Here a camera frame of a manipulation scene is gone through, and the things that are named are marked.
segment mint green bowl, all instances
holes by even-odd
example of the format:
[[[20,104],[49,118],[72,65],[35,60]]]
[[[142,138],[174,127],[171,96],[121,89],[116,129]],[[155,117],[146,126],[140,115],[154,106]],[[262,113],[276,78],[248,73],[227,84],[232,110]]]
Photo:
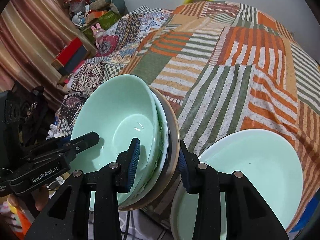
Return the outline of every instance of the mint green bowl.
[[[133,187],[118,193],[118,203],[140,188],[152,173],[158,157],[159,122],[155,101],[145,82],[133,75],[120,75],[98,87],[83,105],[71,139],[94,131],[98,145],[79,153],[70,163],[71,170],[98,171],[129,148],[132,138],[140,140],[141,150]],[[90,207],[94,208],[94,192]]]

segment colorful cloth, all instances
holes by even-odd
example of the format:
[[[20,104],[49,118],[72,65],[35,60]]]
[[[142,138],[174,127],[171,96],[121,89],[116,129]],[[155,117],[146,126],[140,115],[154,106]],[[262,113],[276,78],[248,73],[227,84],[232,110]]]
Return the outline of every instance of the colorful cloth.
[[[152,17],[144,18],[146,26],[155,26]],[[296,150],[304,176],[302,199],[289,232],[320,186],[318,63],[280,22],[249,5],[217,1],[179,6],[140,42],[141,20],[129,15],[117,26],[121,49],[137,47],[130,62],[121,49],[92,59],[74,76],[73,88],[90,95],[104,81],[111,63],[119,74],[139,76],[168,99],[181,139],[197,155],[239,130],[260,128],[280,134]],[[144,208],[167,227],[180,180],[176,170],[161,196]]]

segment patterned blanket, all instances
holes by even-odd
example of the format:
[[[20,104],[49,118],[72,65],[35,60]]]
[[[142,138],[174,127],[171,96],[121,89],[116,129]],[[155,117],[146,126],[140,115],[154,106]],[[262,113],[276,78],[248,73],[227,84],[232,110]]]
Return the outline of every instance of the patterned blanket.
[[[302,199],[287,231],[302,229],[312,214],[306,207],[320,186],[318,63],[280,22],[249,5],[197,2],[179,6],[172,14],[154,13],[165,23],[146,29],[142,41],[133,33],[142,32],[145,17],[141,20],[135,12],[120,20],[122,49],[80,68],[71,89],[81,96],[66,96],[60,120],[71,113],[71,130],[84,96],[110,77],[130,73],[168,99],[190,152],[199,155],[239,130],[274,131],[289,141],[301,161]],[[144,209],[167,226],[180,180],[176,171],[160,197]]]

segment patchwork blanket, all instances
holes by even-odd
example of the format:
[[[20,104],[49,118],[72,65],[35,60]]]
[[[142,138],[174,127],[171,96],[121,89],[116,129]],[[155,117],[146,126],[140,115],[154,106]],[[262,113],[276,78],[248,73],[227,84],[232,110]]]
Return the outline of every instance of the patchwork blanket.
[[[220,138],[252,128],[288,140],[301,161],[304,185],[287,231],[302,229],[320,185],[319,64],[280,22],[249,5],[217,1],[182,5],[172,13],[148,10],[114,27],[120,50],[88,60],[74,75],[71,89],[77,94],[65,97],[58,131],[71,132],[85,98],[105,80],[139,76],[167,98],[190,152],[199,155]],[[176,171],[144,208],[167,227],[180,180]]]

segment screw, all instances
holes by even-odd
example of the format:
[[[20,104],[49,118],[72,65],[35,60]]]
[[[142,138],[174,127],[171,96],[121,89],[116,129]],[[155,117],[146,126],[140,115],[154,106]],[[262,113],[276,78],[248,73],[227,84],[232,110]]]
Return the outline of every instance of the screw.
[[[116,168],[119,167],[119,164],[116,163],[116,162],[112,162],[112,163],[109,164],[109,167],[112,168],[112,169],[116,169]]]
[[[207,167],[208,167],[208,166],[207,166],[207,164],[205,164],[205,163],[199,163],[199,164],[198,164],[198,168],[201,169],[201,170],[205,170]]]
[[[74,171],[74,172],[72,173],[72,175],[73,175],[74,177],[79,177],[81,174],[82,174],[82,172],[81,172],[80,170],[76,170],[76,171]]]
[[[235,171],[235,176],[237,178],[242,178],[243,177],[243,173],[241,171]]]

